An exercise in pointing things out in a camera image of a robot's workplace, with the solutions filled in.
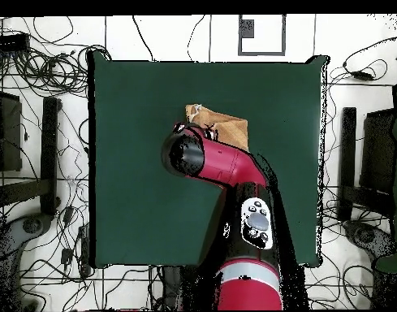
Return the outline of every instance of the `black border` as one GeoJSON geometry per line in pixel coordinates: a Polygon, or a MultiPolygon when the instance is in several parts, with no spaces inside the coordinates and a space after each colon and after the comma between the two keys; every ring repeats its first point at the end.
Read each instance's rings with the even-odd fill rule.
{"type": "Polygon", "coordinates": [[[96,109],[95,109],[95,83],[94,51],[87,52],[87,85],[88,85],[88,210],[90,218],[90,233],[88,251],[88,264],[94,269],[102,269],[96,266],[96,109]]]}
{"type": "Polygon", "coordinates": [[[241,21],[243,15],[239,15],[239,56],[285,56],[286,53],[286,15],[282,15],[282,51],[272,51],[264,53],[245,52],[242,47],[243,35],[241,32],[241,21]]]}

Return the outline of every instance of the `white floor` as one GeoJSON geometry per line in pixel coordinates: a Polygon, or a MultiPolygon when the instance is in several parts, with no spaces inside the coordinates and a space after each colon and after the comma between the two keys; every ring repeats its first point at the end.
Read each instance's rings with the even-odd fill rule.
{"type": "MultiPolygon", "coordinates": [[[[325,54],[330,56],[329,73],[336,67],[341,67],[345,58],[351,53],[370,46],[381,39],[397,36],[397,15],[287,15],[287,53],[284,57],[242,57],[237,54],[237,15],[212,15],[212,17],[206,15],[196,26],[188,47],[192,30],[202,17],[203,15],[140,16],[137,17],[137,23],[143,38],[153,53],[153,58],[156,60],[188,61],[190,59],[189,54],[193,60],[199,62],[288,61],[303,63],[313,54],[325,54]],[[211,36],[210,52],[209,34],[211,36]]],[[[32,39],[32,47],[39,51],[47,49],[52,54],[70,54],[72,50],[75,50],[76,53],[72,56],[76,56],[82,47],[71,46],[70,44],[84,46],[98,44],[106,46],[113,60],[151,59],[131,16],[71,17],[70,21],[73,25],[72,33],[58,41],[57,44],[59,45],[42,45],[32,39]]],[[[36,18],[35,21],[32,18],[10,18],[5,20],[4,28],[26,33],[30,30],[35,37],[38,37],[39,33],[38,40],[42,42],[61,39],[71,32],[67,17],[44,17],[36,18]]],[[[337,139],[334,147],[339,144],[339,116],[343,107],[354,106],[357,108],[357,137],[362,138],[362,121],[366,114],[393,106],[391,85],[397,83],[397,61],[395,61],[395,57],[397,57],[397,41],[388,41],[357,54],[349,60],[348,69],[359,70],[376,59],[384,59],[388,65],[386,75],[378,81],[369,83],[361,83],[358,80],[348,78],[330,88],[336,104],[335,107],[332,106],[328,94],[328,112],[330,116],[335,115],[334,133],[337,139]]],[[[376,63],[374,69],[378,76],[384,72],[382,65],[379,63],[376,63]]],[[[23,119],[23,123],[29,136],[27,141],[22,142],[22,148],[29,156],[37,175],[39,175],[41,170],[41,132],[35,124],[38,120],[41,122],[42,99],[31,89],[19,90],[18,87],[24,87],[25,82],[20,76],[15,76],[14,68],[9,72],[13,76],[4,78],[3,89],[5,92],[21,97],[23,116],[26,118],[23,119]]],[[[342,72],[343,70],[340,68],[338,71],[334,71],[331,76],[336,76],[342,72]]],[[[39,94],[50,95],[47,92],[39,92],[39,94]]],[[[58,195],[63,200],[60,210],[64,207],[70,195],[75,194],[76,190],[81,200],[76,198],[73,206],[82,206],[80,208],[82,214],[78,215],[78,219],[70,226],[67,234],[68,240],[73,242],[72,237],[76,237],[78,227],[83,221],[85,223],[89,221],[88,208],[84,207],[84,200],[88,200],[88,158],[83,151],[84,145],[81,144],[76,135],[81,122],[87,119],[88,111],[87,101],[84,98],[70,94],[60,96],[60,98],[63,100],[63,111],[59,113],[58,119],[60,122],[59,129],[62,132],[58,135],[58,149],[65,149],[58,156],[60,162],[60,167],[58,167],[58,178],[60,178],[58,180],[58,195]]],[[[82,127],[82,137],[88,140],[86,125],[82,127]]],[[[326,150],[331,149],[333,142],[334,135],[330,126],[328,126],[326,150]]],[[[362,141],[359,140],[357,142],[357,183],[360,175],[361,148],[362,141]]],[[[328,185],[335,186],[337,183],[338,149],[333,149],[326,154],[326,157],[328,154],[330,154],[327,161],[327,171],[330,175],[328,185]]],[[[23,156],[23,164],[24,168],[21,172],[4,174],[5,184],[21,181],[23,178],[34,178],[31,165],[25,156],[23,156]]],[[[332,199],[332,195],[326,193],[325,202],[330,199],[332,199]]],[[[17,218],[30,211],[37,211],[38,207],[38,199],[26,201],[12,209],[8,219],[17,218]]],[[[351,309],[353,306],[344,295],[341,287],[342,281],[338,275],[341,275],[344,269],[351,265],[360,264],[369,267],[369,260],[365,252],[349,244],[344,236],[336,234],[339,231],[341,229],[338,225],[331,227],[329,230],[324,230],[322,236],[324,262],[318,268],[306,269],[309,297],[312,300],[323,300],[323,304],[313,303],[314,309],[351,309]]],[[[29,270],[37,259],[43,259],[49,260],[53,267],[63,271],[62,266],[60,266],[62,246],[58,243],[56,236],[57,230],[53,225],[44,236],[29,242],[27,250],[36,248],[38,245],[49,244],[25,252],[21,269],[29,270]]],[[[74,282],[58,284],[61,283],[62,276],[60,272],[57,272],[48,264],[44,265],[43,262],[37,262],[31,269],[36,268],[39,269],[29,271],[24,275],[22,283],[24,289],[32,290],[32,293],[42,295],[46,299],[44,311],[61,311],[68,308],[77,310],[101,308],[101,305],[104,305],[105,302],[104,295],[118,285],[128,270],[147,269],[146,266],[112,266],[104,271],[96,271],[95,276],[87,281],[88,287],[85,288],[84,284],[74,282]],[[81,291],[76,296],[75,294],[79,289],[81,291]]],[[[76,264],[71,265],[71,271],[67,271],[67,274],[78,278],[76,264]]],[[[129,272],[124,276],[124,279],[118,288],[108,294],[107,308],[139,309],[149,307],[148,272],[129,272]]],[[[352,269],[347,273],[346,280],[349,284],[357,286],[357,289],[359,289],[359,285],[366,286],[371,293],[373,280],[367,271],[352,269]]],[[[160,283],[155,282],[153,290],[155,297],[159,297],[159,293],[162,292],[160,283]]],[[[349,292],[355,294],[352,289],[349,289],[349,292]]],[[[369,307],[369,301],[360,293],[357,292],[356,295],[349,295],[349,297],[357,308],[366,309],[369,307]]]]}

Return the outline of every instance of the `black cable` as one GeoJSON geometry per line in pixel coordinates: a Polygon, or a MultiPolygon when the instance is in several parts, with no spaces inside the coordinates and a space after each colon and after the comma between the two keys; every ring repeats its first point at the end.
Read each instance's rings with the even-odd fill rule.
{"type": "MultiPolygon", "coordinates": [[[[22,79],[28,84],[28,87],[20,88],[16,85],[19,91],[21,89],[31,89],[36,95],[44,96],[39,94],[39,91],[45,91],[45,87],[48,86],[51,92],[56,95],[61,95],[65,93],[71,93],[77,97],[82,97],[79,93],[84,92],[84,97],[87,94],[87,69],[82,65],[82,60],[87,62],[87,52],[89,50],[99,51],[105,56],[106,59],[111,59],[110,54],[102,45],[73,45],[73,44],[58,44],[59,41],[68,37],[68,34],[56,41],[48,41],[45,38],[38,40],[34,37],[27,25],[28,32],[33,39],[40,42],[48,54],[42,53],[33,48],[29,52],[25,52],[13,59],[8,59],[7,62],[0,59],[0,69],[6,66],[8,70],[10,66],[15,66],[16,71],[22,77],[22,79]],[[53,46],[78,46],[83,49],[78,53],[75,58],[76,53],[73,50],[70,54],[51,54],[44,46],[44,44],[51,44],[53,46]]],[[[12,30],[13,33],[25,33],[21,31],[12,30]]]]}
{"type": "MultiPolygon", "coordinates": [[[[361,138],[359,138],[359,139],[356,139],[356,141],[360,141],[360,140],[364,140],[364,138],[361,137],[361,138]]],[[[331,150],[338,149],[339,147],[341,147],[341,145],[335,146],[333,149],[328,149],[328,150],[326,150],[324,153],[328,153],[328,152],[330,152],[331,150]]]]}
{"type": "MultiPolygon", "coordinates": [[[[50,277],[51,274],[53,274],[55,271],[58,270],[59,266],[61,266],[61,263],[59,263],[56,267],[53,266],[53,270],[46,277],[50,277]]],[[[31,292],[34,288],[40,286],[42,284],[42,282],[45,281],[46,277],[44,279],[42,279],[39,283],[34,284],[34,286],[31,289],[29,289],[27,292],[31,292]]]]}
{"type": "Polygon", "coordinates": [[[189,41],[188,41],[188,45],[187,45],[187,53],[188,53],[188,56],[189,56],[189,59],[192,61],[192,58],[191,58],[191,55],[189,54],[189,45],[190,45],[190,43],[191,43],[191,39],[192,39],[192,36],[194,35],[194,32],[195,32],[195,29],[196,29],[196,27],[198,26],[198,24],[205,18],[205,16],[206,15],[203,15],[202,16],[202,18],[200,19],[200,20],[198,20],[198,22],[195,24],[195,26],[194,26],[194,29],[192,30],[192,32],[191,32],[191,36],[189,37],[189,41]]]}
{"type": "Polygon", "coordinates": [[[148,299],[150,298],[150,308],[151,310],[154,310],[155,308],[155,303],[157,299],[153,295],[153,290],[152,290],[152,285],[155,283],[156,279],[158,278],[158,273],[155,275],[153,278],[152,276],[152,270],[155,268],[155,266],[149,266],[148,267],[148,276],[149,276],[149,284],[148,284],[148,299]]]}
{"type": "Polygon", "coordinates": [[[135,23],[135,26],[136,26],[136,29],[137,29],[137,33],[139,33],[140,39],[142,40],[142,42],[143,42],[144,46],[146,47],[146,49],[148,50],[148,52],[150,53],[150,58],[152,59],[152,61],[155,61],[155,59],[153,58],[153,55],[152,55],[152,51],[150,50],[150,48],[146,44],[146,42],[145,42],[145,40],[144,40],[144,38],[142,36],[142,32],[140,32],[139,25],[137,24],[134,15],[132,16],[132,20],[133,20],[133,23],[135,23]]]}
{"type": "MultiPolygon", "coordinates": [[[[52,241],[54,241],[56,238],[58,238],[58,244],[57,244],[57,247],[55,248],[54,252],[52,253],[51,257],[48,259],[48,261],[50,261],[50,260],[52,259],[52,257],[55,255],[55,253],[56,253],[57,250],[58,250],[58,247],[62,244],[62,242],[61,242],[62,237],[65,236],[65,232],[64,232],[63,229],[61,230],[61,232],[58,232],[58,226],[59,226],[59,227],[62,227],[62,224],[61,224],[61,216],[63,215],[63,213],[64,213],[65,210],[67,209],[67,206],[68,206],[68,205],[66,205],[66,206],[63,208],[63,210],[62,210],[61,212],[59,212],[59,214],[58,214],[58,217],[57,217],[57,227],[56,227],[56,229],[57,229],[57,236],[52,240],[52,241]]],[[[34,263],[28,268],[28,271],[37,271],[37,270],[41,269],[41,268],[45,265],[45,264],[43,264],[43,265],[41,265],[39,268],[32,270],[32,267],[35,265],[35,263],[36,263],[36,262],[34,262],[34,263]]]]}
{"type": "Polygon", "coordinates": [[[106,293],[106,295],[105,295],[104,309],[107,308],[107,296],[108,296],[110,293],[112,293],[113,291],[115,291],[117,288],[119,288],[119,286],[123,283],[124,278],[126,277],[127,274],[129,274],[129,273],[145,273],[146,271],[149,271],[149,270],[148,270],[148,269],[145,269],[145,270],[139,271],[139,270],[136,270],[136,269],[131,269],[131,270],[126,271],[126,272],[123,274],[122,279],[119,281],[119,283],[118,283],[114,288],[112,288],[109,292],[106,293]]]}
{"type": "MultiPolygon", "coordinates": [[[[322,253],[322,255],[323,255],[328,261],[330,261],[331,264],[332,264],[332,265],[335,267],[335,269],[337,270],[337,272],[338,272],[338,275],[337,275],[337,282],[338,282],[338,285],[339,285],[339,281],[341,280],[341,271],[339,270],[338,266],[334,263],[334,261],[332,261],[332,260],[331,260],[328,256],[326,256],[324,253],[322,253]]],[[[318,280],[318,278],[313,274],[312,269],[311,269],[311,273],[312,273],[313,277],[315,278],[315,280],[316,280],[319,284],[321,284],[320,281],[318,280]]],[[[336,302],[336,301],[339,301],[339,302],[348,310],[348,308],[339,300],[339,298],[340,298],[340,296],[341,296],[341,290],[340,290],[340,288],[338,289],[338,296],[335,296],[335,295],[333,294],[333,292],[332,292],[328,287],[325,287],[325,288],[328,289],[328,290],[331,292],[331,294],[335,297],[335,299],[334,299],[334,300],[317,299],[316,301],[326,301],[326,302],[336,302]]]]}
{"type": "Polygon", "coordinates": [[[363,289],[362,291],[359,291],[358,289],[354,288],[351,284],[348,284],[347,281],[345,280],[345,275],[346,275],[351,269],[353,269],[353,268],[361,268],[361,269],[364,269],[364,270],[366,270],[368,273],[370,273],[372,276],[374,276],[374,274],[373,274],[373,272],[372,272],[369,268],[367,268],[366,266],[362,266],[362,265],[360,265],[360,264],[348,267],[348,268],[344,271],[344,273],[343,273],[343,278],[342,278],[342,280],[343,280],[343,291],[344,291],[344,293],[345,293],[345,297],[347,298],[348,302],[352,305],[352,307],[353,307],[354,309],[358,310],[358,308],[357,308],[357,307],[354,305],[354,303],[352,302],[351,298],[348,296],[348,294],[351,294],[351,293],[347,290],[347,286],[348,286],[348,285],[349,285],[349,287],[351,287],[352,289],[354,289],[356,292],[359,292],[361,295],[363,295],[364,297],[366,297],[366,298],[371,302],[371,304],[373,304],[373,299],[370,298],[368,292],[365,292],[365,291],[366,291],[365,289],[363,289]]]}
{"type": "Polygon", "coordinates": [[[211,31],[213,27],[213,15],[209,15],[209,44],[208,44],[208,62],[211,62],[211,31]]]}
{"type": "Polygon", "coordinates": [[[84,280],[84,279],[81,279],[81,278],[72,278],[72,277],[70,277],[69,275],[67,275],[64,272],[60,271],[57,267],[53,266],[49,261],[46,261],[45,259],[42,259],[42,258],[37,259],[26,271],[24,271],[24,273],[20,276],[20,278],[22,279],[29,271],[32,271],[32,267],[35,266],[35,264],[37,264],[38,262],[43,262],[44,264],[48,265],[54,271],[59,273],[61,276],[67,278],[71,282],[75,282],[75,283],[79,284],[79,283],[82,283],[83,280],[84,280]]]}
{"type": "Polygon", "coordinates": [[[66,303],[65,303],[64,306],[63,306],[63,312],[67,312],[68,310],[71,310],[74,306],[76,306],[76,304],[78,304],[78,303],[85,297],[85,295],[87,294],[88,290],[90,289],[92,283],[93,283],[93,282],[91,282],[88,286],[83,286],[83,287],[79,288],[78,291],[75,292],[75,293],[71,296],[71,298],[68,299],[68,300],[66,301],[66,303]],[[83,289],[85,289],[85,292],[84,292],[83,296],[82,296],[78,301],[75,301],[74,304],[73,304],[72,306],[70,306],[70,307],[68,307],[68,308],[66,309],[66,306],[67,306],[68,303],[71,301],[71,299],[74,298],[74,297],[78,297],[78,294],[79,294],[83,289]]]}
{"type": "Polygon", "coordinates": [[[104,295],[104,269],[101,270],[101,309],[105,309],[105,295],[104,295]]]}
{"type": "Polygon", "coordinates": [[[18,149],[19,151],[21,151],[21,152],[24,154],[24,156],[26,157],[26,159],[29,161],[29,165],[30,165],[30,167],[31,167],[31,169],[32,169],[32,173],[33,173],[33,175],[35,176],[35,180],[37,180],[37,183],[38,183],[38,182],[39,182],[39,178],[38,178],[38,176],[37,176],[37,173],[35,172],[35,169],[33,168],[33,164],[32,164],[32,162],[31,162],[31,159],[30,159],[29,156],[26,154],[26,152],[22,149],[22,147],[19,147],[17,144],[14,144],[13,142],[10,142],[9,140],[7,140],[7,139],[5,139],[5,138],[3,138],[2,141],[3,141],[3,142],[7,142],[8,144],[14,146],[16,149],[18,149]]]}
{"type": "Polygon", "coordinates": [[[60,239],[60,236],[62,235],[62,233],[61,232],[58,232],[58,226],[59,226],[59,224],[58,224],[58,220],[59,219],[61,219],[61,216],[63,215],[63,213],[66,211],[66,209],[67,209],[67,205],[58,213],[58,218],[57,218],[57,236],[55,236],[51,241],[49,241],[48,243],[45,243],[45,244],[43,244],[43,245],[38,245],[38,246],[35,246],[35,247],[33,247],[32,249],[25,249],[24,251],[33,251],[34,249],[37,249],[37,248],[41,248],[41,247],[43,247],[43,246],[46,246],[46,245],[48,245],[48,244],[51,244],[53,241],[55,241],[56,239],[59,239],[59,240],[61,240],[60,239]]]}
{"type": "Polygon", "coordinates": [[[72,22],[71,22],[71,20],[70,20],[70,17],[67,17],[67,16],[66,16],[66,18],[68,19],[68,23],[70,23],[70,25],[71,25],[71,30],[70,30],[69,33],[67,33],[65,36],[59,38],[58,40],[55,40],[55,41],[48,41],[47,39],[45,39],[44,37],[41,36],[41,34],[40,34],[40,33],[38,32],[38,30],[37,30],[37,26],[35,25],[35,21],[36,21],[37,17],[33,17],[33,21],[32,21],[32,23],[33,23],[33,29],[35,30],[35,33],[38,35],[38,37],[39,37],[40,39],[42,39],[42,41],[43,41],[44,43],[50,43],[50,44],[58,43],[58,42],[64,40],[65,38],[69,37],[69,36],[74,32],[74,25],[72,24],[72,22]]]}
{"type": "MultiPolygon", "coordinates": [[[[365,48],[362,48],[362,49],[360,49],[360,50],[358,50],[358,51],[352,53],[352,54],[349,55],[349,56],[345,59],[345,61],[343,62],[343,68],[345,69],[345,71],[346,71],[348,74],[350,74],[351,76],[354,76],[354,77],[357,76],[357,79],[358,79],[359,72],[362,72],[362,71],[354,71],[354,72],[353,72],[353,71],[349,71],[349,70],[347,69],[347,61],[348,61],[352,56],[354,56],[354,55],[360,53],[361,51],[366,51],[366,50],[368,50],[368,49],[370,49],[370,48],[373,48],[374,46],[378,46],[378,45],[380,45],[380,44],[382,44],[382,43],[385,43],[385,42],[387,42],[387,41],[395,41],[395,40],[397,40],[397,36],[395,36],[395,37],[389,37],[389,38],[386,38],[386,39],[384,39],[384,40],[380,40],[380,41],[378,41],[378,42],[376,42],[376,43],[373,43],[372,45],[369,45],[369,46],[367,46],[367,47],[365,47],[365,48]]],[[[376,61],[374,61],[374,62],[377,62],[377,61],[382,61],[382,62],[384,62],[384,63],[386,64],[386,71],[387,71],[387,63],[386,63],[386,61],[379,59],[379,60],[376,60],[376,61]]],[[[379,80],[379,79],[381,79],[381,78],[382,78],[382,76],[376,79],[376,78],[375,78],[375,75],[374,75],[374,76],[371,76],[371,79],[370,79],[369,81],[375,81],[375,80],[379,80]]]]}
{"type": "Polygon", "coordinates": [[[84,126],[84,124],[88,121],[88,119],[85,119],[83,122],[81,122],[80,126],[78,127],[78,137],[79,139],[85,143],[86,145],[89,145],[89,143],[87,141],[85,141],[82,137],[81,137],[81,128],[84,126]]]}
{"type": "Polygon", "coordinates": [[[93,282],[93,294],[94,294],[94,301],[96,302],[96,307],[98,310],[101,310],[101,307],[98,305],[98,301],[97,301],[97,294],[96,294],[96,283],[93,282]]]}

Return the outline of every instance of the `black device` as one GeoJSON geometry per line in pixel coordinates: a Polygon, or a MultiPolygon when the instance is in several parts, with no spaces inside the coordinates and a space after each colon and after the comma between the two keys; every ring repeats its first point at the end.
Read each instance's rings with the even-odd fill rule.
{"type": "Polygon", "coordinates": [[[0,36],[0,54],[23,53],[27,50],[29,50],[27,33],[0,36]]]}
{"type": "Polygon", "coordinates": [[[22,104],[19,97],[0,92],[0,171],[20,171],[20,122],[22,104]]]}
{"type": "Polygon", "coordinates": [[[395,143],[391,129],[394,110],[367,114],[360,187],[354,186],[356,156],[356,108],[343,108],[339,155],[339,187],[336,218],[351,220],[352,205],[362,205],[372,212],[392,218],[395,143]]]}
{"type": "Polygon", "coordinates": [[[41,213],[9,223],[0,219],[0,310],[21,311],[19,264],[26,244],[50,229],[60,203],[57,192],[57,125],[61,101],[43,100],[41,134],[41,178],[0,186],[0,207],[40,197],[41,213]]]}
{"type": "Polygon", "coordinates": [[[81,279],[87,279],[91,275],[91,266],[88,264],[88,231],[89,223],[80,226],[78,229],[78,237],[81,239],[81,257],[80,257],[80,276],[81,279]]]}
{"type": "Polygon", "coordinates": [[[72,263],[72,249],[64,248],[61,251],[61,264],[64,265],[64,271],[67,271],[68,266],[72,263]]]}

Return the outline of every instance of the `black frame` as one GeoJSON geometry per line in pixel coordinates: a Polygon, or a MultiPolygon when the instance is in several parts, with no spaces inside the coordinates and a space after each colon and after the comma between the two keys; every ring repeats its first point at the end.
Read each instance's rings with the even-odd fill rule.
{"type": "Polygon", "coordinates": [[[286,53],[286,15],[282,15],[282,51],[246,52],[243,51],[243,38],[254,38],[254,20],[243,19],[239,15],[239,56],[285,56],[286,53]]]}
{"type": "Polygon", "coordinates": [[[55,215],[57,198],[57,127],[62,103],[55,97],[43,101],[41,132],[41,178],[0,186],[0,207],[41,197],[41,213],[55,215]]]}
{"type": "MultiPolygon", "coordinates": [[[[376,113],[392,113],[382,110],[376,113]]],[[[353,204],[392,219],[395,214],[393,193],[379,193],[376,189],[354,186],[356,156],[356,108],[343,108],[341,116],[341,145],[339,152],[339,185],[337,189],[336,218],[351,220],[353,204]]]]}

